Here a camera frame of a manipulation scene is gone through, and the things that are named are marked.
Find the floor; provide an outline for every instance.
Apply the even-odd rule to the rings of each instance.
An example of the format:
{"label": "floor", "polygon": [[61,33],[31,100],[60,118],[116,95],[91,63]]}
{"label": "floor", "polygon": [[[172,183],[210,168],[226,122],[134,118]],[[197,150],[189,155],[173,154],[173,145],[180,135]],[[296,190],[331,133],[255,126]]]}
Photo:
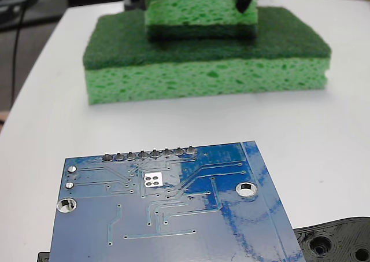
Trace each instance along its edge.
{"label": "floor", "polygon": [[[24,28],[18,45],[16,94],[19,93],[57,23]],[[0,32],[0,111],[9,110],[12,83],[12,55],[15,31]]]}

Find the scrubbing pad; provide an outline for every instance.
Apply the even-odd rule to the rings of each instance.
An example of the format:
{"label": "scrubbing pad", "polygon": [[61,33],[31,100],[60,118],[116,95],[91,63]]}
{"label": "scrubbing pad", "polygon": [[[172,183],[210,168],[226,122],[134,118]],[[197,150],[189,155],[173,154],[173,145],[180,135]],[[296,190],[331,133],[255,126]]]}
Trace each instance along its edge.
{"label": "scrubbing pad", "polygon": [[150,39],[253,38],[257,4],[239,13],[236,0],[150,0],[145,13]]}
{"label": "scrubbing pad", "polygon": [[331,50],[283,8],[258,8],[259,36],[147,41],[143,12],[103,16],[84,55],[89,103],[324,88]]}

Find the stacked sponges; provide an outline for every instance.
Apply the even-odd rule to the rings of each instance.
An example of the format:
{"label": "stacked sponges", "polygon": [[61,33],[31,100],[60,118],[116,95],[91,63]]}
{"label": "stacked sponges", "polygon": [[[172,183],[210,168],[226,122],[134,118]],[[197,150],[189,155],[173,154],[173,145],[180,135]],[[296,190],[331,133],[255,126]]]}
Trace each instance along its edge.
{"label": "stacked sponges", "polygon": [[[232,24],[225,24],[227,18],[222,21],[226,28],[220,32],[234,32],[234,35],[185,39],[186,34],[204,36],[208,27],[196,25],[195,14],[185,19],[179,13],[178,22],[187,31],[179,31],[176,36],[176,31],[181,29],[180,24],[176,26],[177,17],[155,16],[160,14],[161,5],[154,5],[158,1],[151,0],[146,12],[135,10],[99,19],[84,55],[89,103],[325,86],[330,48],[311,27],[288,10],[268,7],[256,8],[253,12],[252,4],[251,13],[245,16],[252,18],[251,14],[256,16],[258,10],[256,39],[234,37]],[[163,1],[165,9],[179,6],[173,6],[175,0]],[[202,0],[193,2],[201,6]],[[230,9],[235,9],[235,1],[230,2]],[[165,39],[161,35],[159,30],[170,22],[173,24],[169,25],[172,27],[166,35],[181,39]],[[252,22],[244,21],[246,25],[253,25]],[[158,40],[149,41],[145,29],[150,38]]]}

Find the mounting hole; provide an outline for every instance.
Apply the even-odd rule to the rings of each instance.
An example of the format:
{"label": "mounting hole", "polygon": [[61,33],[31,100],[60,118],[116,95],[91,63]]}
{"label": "mounting hole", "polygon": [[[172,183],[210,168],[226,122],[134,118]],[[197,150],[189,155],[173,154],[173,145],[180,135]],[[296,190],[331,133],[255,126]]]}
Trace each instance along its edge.
{"label": "mounting hole", "polygon": [[241,197],[252,197],[257,194],[257,186],[249,182],[238,184],[235,190]]}
{"label": "mounting hole", "polygon": [[366,249],[359,249],[356,251],[355,257],[358,261],[368,261],[370,254]]}
{"label": "mounting hole", "polygon": [[326,237],[316,237],[310,242],[310,248],[318,256],[322,256],[331,250],[331,241]]}
{"label": "mounting hole", "polygon": [[57,204],[57,210],[61,213],[71,213],[76,207],[77,202],[73,198],[63,198]]}

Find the light green sponge layer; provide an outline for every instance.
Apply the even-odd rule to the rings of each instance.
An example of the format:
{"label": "light green sponge layer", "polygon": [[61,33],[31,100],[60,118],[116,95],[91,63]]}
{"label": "light green sponge layer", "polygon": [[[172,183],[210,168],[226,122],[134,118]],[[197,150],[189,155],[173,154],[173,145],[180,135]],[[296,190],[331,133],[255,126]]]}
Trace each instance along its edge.
{"label": "light green sponge layer", "polygon": [[236,0],[150,0],[145,24],[150,25],[239,25],[257,24],[257,2],[238,12]]}
{"label": "light green sponge layer", "polygon": [[90,104],[324,88],[329,58],[233,59],[86,70]]}

